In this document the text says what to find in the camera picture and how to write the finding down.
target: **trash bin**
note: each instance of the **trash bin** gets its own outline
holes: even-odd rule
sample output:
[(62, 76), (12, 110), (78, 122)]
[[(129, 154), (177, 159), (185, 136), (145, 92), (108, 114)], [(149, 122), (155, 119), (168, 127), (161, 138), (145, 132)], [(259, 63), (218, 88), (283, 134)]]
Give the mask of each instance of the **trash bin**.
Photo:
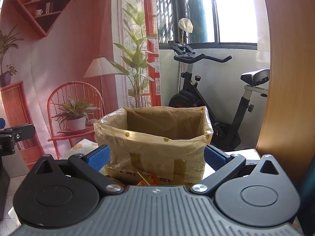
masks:
[(140, 172), (160, 185), (193, 185), (202, 179), (213, 134), (206, 107), (121, 108), (94, 129), (98, 145), (111, 151), (108, 175), (125, 184), (137, 184)]

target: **floor lamp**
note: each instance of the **floor lamp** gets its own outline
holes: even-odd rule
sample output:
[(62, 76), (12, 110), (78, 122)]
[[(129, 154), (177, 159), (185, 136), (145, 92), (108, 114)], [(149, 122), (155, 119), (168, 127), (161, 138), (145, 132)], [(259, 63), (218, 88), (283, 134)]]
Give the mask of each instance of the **floor lamp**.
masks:
[(103, 85), (102, 85), (102, 75), (112, 75), (112, 74), (121, 74), (121, 72), (113, 67), (113, 65), (108, 62), (108, 60), (104, 57), (99, 57), (93, 59), (92, 63), (90, 64), (88, 70), (86, 71), (84, 78), (99, 76), (100, 77), (100, 93), (102, 99), (103, 97)]

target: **wooden chair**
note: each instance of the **wooden chair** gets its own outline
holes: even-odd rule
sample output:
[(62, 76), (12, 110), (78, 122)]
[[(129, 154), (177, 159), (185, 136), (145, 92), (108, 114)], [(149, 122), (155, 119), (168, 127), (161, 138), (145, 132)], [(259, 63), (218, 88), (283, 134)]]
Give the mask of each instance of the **wooden chair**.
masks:
[[(60, 120), (57, 120), (57, 118), (52, 118), (61, 113), (59, 104), (68, 103), (67, 97), (71, 97), (72, 99), (77, 98), (78, 100), (86, 100), (93, 103), (94, 106), (100, 108), (100, 110), (93, 111), (93, 113), (89, 115), (89, 120), (99, 120), (105, 114), (103, 99), (100, 92), (94, 86), (85, 82), (73, 81), (63, 84), (55, 89), (48, 98), (47, 113), (51, 135), (48, 142), (52, 141), (54, 143), (57, 158), (60, 157), (57, 141), (69, 140), (70, 146), (73, 147), (73, 138), (91, 136), (91, 138), (95, 140), (93, 126), (90, 126), (80, 132), (76, 131), (72, 133), (71, 131), (65, 131), (67, 126), (66, 122), (60, 123)], [(60, 129), (60, 131), (55, 134), (54, 128)]]

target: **bookshelf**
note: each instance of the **bookshelf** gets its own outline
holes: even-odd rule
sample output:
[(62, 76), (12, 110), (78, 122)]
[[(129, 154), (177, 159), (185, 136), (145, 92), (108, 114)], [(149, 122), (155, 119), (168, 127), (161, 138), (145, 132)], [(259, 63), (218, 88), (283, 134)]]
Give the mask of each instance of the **bookshelf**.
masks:
[(43, 38), (72, 0), (15, 0), (19, 13)]

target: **blue gripper pad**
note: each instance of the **blue gripper pad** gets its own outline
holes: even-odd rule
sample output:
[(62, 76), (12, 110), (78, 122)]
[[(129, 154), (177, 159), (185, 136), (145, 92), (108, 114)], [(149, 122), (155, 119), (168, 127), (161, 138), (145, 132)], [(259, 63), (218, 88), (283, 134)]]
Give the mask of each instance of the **blue gripper pad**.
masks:
[(213, 145), (207, 145), (204, 149), (204, 161), (215, 171), (223, 167), (230, 159), (229, 155)]
[(3, 118), (0, 118), (0, 129), (4, 129), (5, 127), (5, 120)]
[(82, 158), (93, 169), (100, 171), (111, 159), (111, 150), (108, 145), (101, 145)]

